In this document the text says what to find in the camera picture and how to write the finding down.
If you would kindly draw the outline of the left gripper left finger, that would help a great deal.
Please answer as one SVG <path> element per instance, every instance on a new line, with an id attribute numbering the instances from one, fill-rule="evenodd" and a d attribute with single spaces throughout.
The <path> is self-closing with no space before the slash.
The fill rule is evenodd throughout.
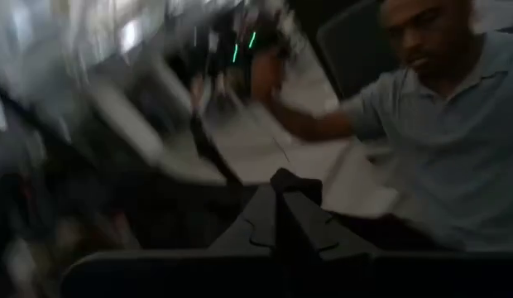
<path id="1" fill-rule="evenodd" d="M 233 224 L 210 246 L 222 253 L 269 253 L 276 246 L 276 193 L 260 186 Z"/>

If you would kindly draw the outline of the person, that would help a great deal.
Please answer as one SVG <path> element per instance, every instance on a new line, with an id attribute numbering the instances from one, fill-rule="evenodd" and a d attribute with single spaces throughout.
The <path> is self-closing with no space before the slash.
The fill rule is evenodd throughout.
<path id="1" fill-rule="evenodd" d="M 263 104 L 305 142 L 388 138 L 420 219 L 338 216 L 379 248 L 513 252 L 513 33 L 471 18 L 472 0 L 381 0 L 397 70 L 321 116 Z"/>

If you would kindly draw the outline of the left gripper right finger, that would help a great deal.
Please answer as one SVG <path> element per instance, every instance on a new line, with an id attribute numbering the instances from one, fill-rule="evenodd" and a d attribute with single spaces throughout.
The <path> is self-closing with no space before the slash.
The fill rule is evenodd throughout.
<path id="1" fill-rule="evenodd" d="M 377 251 L 300 192 L 277 200 L 276 242 L 295 260 L 359 258 Z"/>

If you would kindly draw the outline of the person's hand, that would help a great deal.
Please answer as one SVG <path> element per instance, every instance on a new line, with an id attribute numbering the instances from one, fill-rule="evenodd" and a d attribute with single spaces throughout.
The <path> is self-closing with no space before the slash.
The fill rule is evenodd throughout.
<path id="1" fill-rule="evenodd" d="M 285 78 L 284 61 L 279 48 L 269 48 L 259 52 L 252 60 L 252 98 L 267 104 L 281 89 Z"/>

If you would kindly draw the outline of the black office chair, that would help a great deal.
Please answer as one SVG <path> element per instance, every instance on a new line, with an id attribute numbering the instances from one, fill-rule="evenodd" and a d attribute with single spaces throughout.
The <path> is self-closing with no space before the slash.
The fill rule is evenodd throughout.
<path id="1" fill-rule="evenodd" d="M 317 41 L 341 99 L 400 65 L 380 25 L 378 0 L 360 0 L 340 12 L 319 28 Z"/>

